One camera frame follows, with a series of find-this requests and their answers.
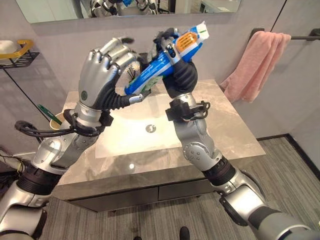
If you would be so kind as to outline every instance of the shoe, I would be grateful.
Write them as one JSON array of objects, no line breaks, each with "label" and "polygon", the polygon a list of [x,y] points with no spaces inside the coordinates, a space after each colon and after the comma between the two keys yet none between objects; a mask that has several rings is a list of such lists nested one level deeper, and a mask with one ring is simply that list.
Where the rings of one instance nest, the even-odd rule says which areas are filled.
[{"label": "shoe", "polygon": [[180,240],[190,240],[190,232],[186,226],[180,228]]}]

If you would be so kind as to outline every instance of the soap dish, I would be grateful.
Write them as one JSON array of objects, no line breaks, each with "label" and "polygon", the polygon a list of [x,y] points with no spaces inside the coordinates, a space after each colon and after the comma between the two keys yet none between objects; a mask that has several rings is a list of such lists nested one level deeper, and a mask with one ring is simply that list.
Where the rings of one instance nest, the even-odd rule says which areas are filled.
[{"label": "soap dish", "polygon": [[10,62],[2,64],[0,61],[0,69],[13,69],[28,67],[33,60],[39,55],[39,52],[31,52],[30,48],[34,42],[30,39],[19,39],[17,43],[21,49],[13,53],[0,54],[0,60],[9,60]]}]

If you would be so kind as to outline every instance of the cabinet drawer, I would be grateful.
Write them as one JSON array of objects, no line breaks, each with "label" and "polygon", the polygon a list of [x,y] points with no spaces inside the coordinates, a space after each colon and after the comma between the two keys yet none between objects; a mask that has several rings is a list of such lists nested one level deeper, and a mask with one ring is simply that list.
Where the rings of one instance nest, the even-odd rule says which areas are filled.
[{"label": "cabinet drawer", "polygon": [[158,188],[146,188],[108,194],[104,196],[90,197],[81,200],[72,200],[72,204],[84,207],[96,212],[117,210],[158,201]]},{"label": "cabinet drawer", "polygon": [[207,179],[190,181],[159,187],[159,201],[212,193],[214,191]]}]

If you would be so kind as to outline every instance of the gray carpet floor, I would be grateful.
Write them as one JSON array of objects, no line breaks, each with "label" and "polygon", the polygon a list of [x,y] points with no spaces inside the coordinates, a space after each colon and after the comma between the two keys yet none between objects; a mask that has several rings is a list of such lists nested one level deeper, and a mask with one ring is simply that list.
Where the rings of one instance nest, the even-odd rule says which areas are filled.
[{"label": "gray carpet floor", "polygon": [[[320,181],[284,137],[260,144],[266,155],[245,170],[257,177],[269,206],[320,231]],[[232,222],[216,193],[100,213],[53,198],[48,214],[41,240],[177,240],[182,226],[192,240],[255,239]]]}]

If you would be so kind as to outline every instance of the cup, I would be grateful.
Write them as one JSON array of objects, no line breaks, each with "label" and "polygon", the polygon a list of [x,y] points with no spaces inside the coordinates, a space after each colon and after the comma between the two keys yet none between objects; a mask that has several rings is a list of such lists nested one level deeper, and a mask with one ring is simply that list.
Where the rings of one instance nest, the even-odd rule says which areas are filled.
[{"label": "cup", "polygon": [[[57,119],[59,119],[61,122],[64,122],[65,117],[64,117],[64,113],[60,112],[57,115],[55,115]],[[59,123],[57,123],[56,121],[53,121],[52,119],[50,120],[50,128],[52,128],[53,130],[59,130],[61,127],[61,125],[59,125]]]}]

